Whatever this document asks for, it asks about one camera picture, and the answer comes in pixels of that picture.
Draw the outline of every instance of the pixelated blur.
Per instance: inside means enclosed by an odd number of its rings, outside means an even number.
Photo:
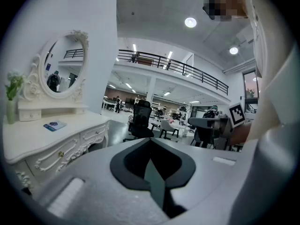
[[[204,0],[203,10],[212,20],[231,21],[232,17],[247,18],[243,0]]]

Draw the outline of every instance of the ceiling light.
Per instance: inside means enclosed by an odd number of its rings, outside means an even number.
[[[197,25],[197,21],[196,21],[194,18],[192,18],[192,17],[188,17],[188,18],[184,21],[184,23],[185,23],[186,26],[189,27],[189,28],[193,28],[193,27],[195,27],[195,26]]]
[[[232,47],[229,52],[233,55],[237,54],[239,52],[238,48],[237,47]]]
[[[170,51],[168,58],[171,58],[173,51]]]

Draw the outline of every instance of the white vanity table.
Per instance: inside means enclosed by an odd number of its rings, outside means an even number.
[[[82,51],[79,59],[72,61],[77,51]],[[88,65],[87,33],[72,30],[50,39],[34,56],[31,72],[24,79],[18,99],[19,121],[10,125],[4,118],[5,159],[31,192],[87,152],[92,144],[103,141],[103,147],[107,146],[109,118],[89,112],[83,104]],[[67,85],[58,92],[62,81]],[[54,132],[44,127],[56,120],[67,125]]]

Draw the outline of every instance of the window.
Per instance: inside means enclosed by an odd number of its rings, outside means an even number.
[[[255,71],[244,74],[245,113],[256,113],[262,79],[256,77]]]

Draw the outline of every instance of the small drawer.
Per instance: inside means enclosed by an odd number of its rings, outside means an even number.
[[[26,163],[34,176],[41,176],[44,180],[54,175],[59,166],[63,165],[62,167],[65,167],[71,161],[70,157],[79,146],[80,136],[76,134],[50,149],[27,158]]]
[[[100,135],[104,136],[104,133],[105,133],[105,124],[87,129],[80,133],[81,144],[94,140],[98,138]]]

